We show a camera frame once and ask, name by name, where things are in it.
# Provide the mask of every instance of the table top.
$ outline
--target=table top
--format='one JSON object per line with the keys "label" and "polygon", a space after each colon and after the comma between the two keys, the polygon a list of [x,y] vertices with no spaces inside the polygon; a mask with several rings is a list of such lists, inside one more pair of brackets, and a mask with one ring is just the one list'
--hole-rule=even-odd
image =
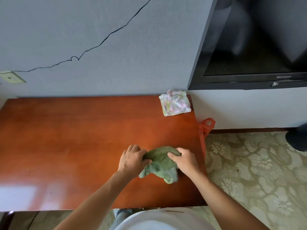
{"label": "table top", "polygon": [[[205,172],[194,111],[164,117],[158,96],[7,100],[0,111],[0,211],[75,209],[117,171],[131,144],[190,149]],[[196,205],[205,201],[179,172],[173,184],[154,174],[133,179],[112,208]]]}

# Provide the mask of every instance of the plastic bag handle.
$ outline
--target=plastic bag handle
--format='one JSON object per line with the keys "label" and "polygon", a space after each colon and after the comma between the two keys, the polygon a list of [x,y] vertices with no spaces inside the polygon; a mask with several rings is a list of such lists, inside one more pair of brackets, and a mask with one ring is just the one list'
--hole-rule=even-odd
{"label": "plastic bag handle", "polygon": [[205,138],[209,135],[210,131],[215,126],[215,121],[212,118],[205,119],[199,124],[199,137],[201,139],[201,149],[203,151],[204,157],[206,156],[206,144],[205,144]]}

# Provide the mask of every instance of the wall plate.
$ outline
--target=wall plate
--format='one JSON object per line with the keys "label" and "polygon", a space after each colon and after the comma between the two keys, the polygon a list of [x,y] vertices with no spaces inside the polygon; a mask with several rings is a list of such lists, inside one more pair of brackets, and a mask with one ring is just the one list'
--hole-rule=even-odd
{"label": "wall plate", "polygon": [[26,83],[24,79],[22,79],[16,73],[11,71],[0,72],[0,77],[3,80],[7,81],[8,83],[13,83],[13,84]]}

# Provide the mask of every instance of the green cloth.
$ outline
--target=green cloth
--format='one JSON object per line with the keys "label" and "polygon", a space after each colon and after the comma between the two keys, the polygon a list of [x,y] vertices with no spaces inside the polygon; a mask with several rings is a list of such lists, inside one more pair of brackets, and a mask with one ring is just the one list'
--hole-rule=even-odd
{"label": "green cloth", "polygon": [[143,160],[152,159],[153,162],[145,166],[139,177],[144,178],[146,175],[153,173],[159,178],[163,178],[167,184],[177,182],[177,164],[167,156],[168,152],[181,156],[181,153],[177,149],[170,146],[155,148],[147,152],[143,156]]}

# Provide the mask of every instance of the black cable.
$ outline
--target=black cable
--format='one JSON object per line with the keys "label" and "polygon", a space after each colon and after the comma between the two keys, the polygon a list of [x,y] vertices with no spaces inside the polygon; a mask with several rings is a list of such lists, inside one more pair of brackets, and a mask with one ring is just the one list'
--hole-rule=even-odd
{"label": "black cable", "polygon": [[33,224],[34,219],[36,218],[37,214],[39,213],[39,211],[35,214],[34,218],[32,219],[31,223],[29,224],[27,230],[30,229],[31,225]]}
{"label": "black cable", "polygon": [[64,63],[64,62],[67,62],[67,61],[72,61],[72,58],[74,58],[74,57],[76,57],[76,58],[78,59],[78,61],[79,61],[79,60],[81,59],[81,57],[82,57],[86,52],[88,52],[88,51],[90,51],[90,50],[93,50],[93,49],[95,49],[95,48],[100,47],[100,46],[104,43],[104,41],[106,41],[106,39],[109,38],[110,35],[112,35],[113,33],[117,32],[117,31],[119,31],[119,30],[121,30],[121,29],[123,29],[124,27],[126,27],[126,26],[128,25],[128,23],[129,23],[129,22],[130,22],[130,21],[141,11],[141,9],[143,9],[150,1],[151,1],[151,0],[149,0],[148,2],[146,2],[146,3],[136,12],[136,14],[133,15],[133,17],[132,17],[125,25],[123,25],[122,27],[118,28],[118,29],[115,30],[115,31],[112,31],[110,34],[108,34],[108,36],[107,36],[98,46],[92,47],[92,48],[90,48],[90,49],[84,51],[84,52],[81,54],[80,57],[72,56],[69,60],[61,61],[61,62],[59,62],[59,63],[57,63],[57,64],[52,65],[52,66],[37,67],[37,68],[35,68],[35,69],[31,69],[31,70],[28,70],[28,71],[15,70],[15,71],[11,71],[11,72],[24,72],[24,73],[28,73],[28,72],[34,71],[34,70],[36,70],[36,69],[47,69],[47,68],[52,68],[53,66],[59,65],[59,64],[61,64],[61,63]]}

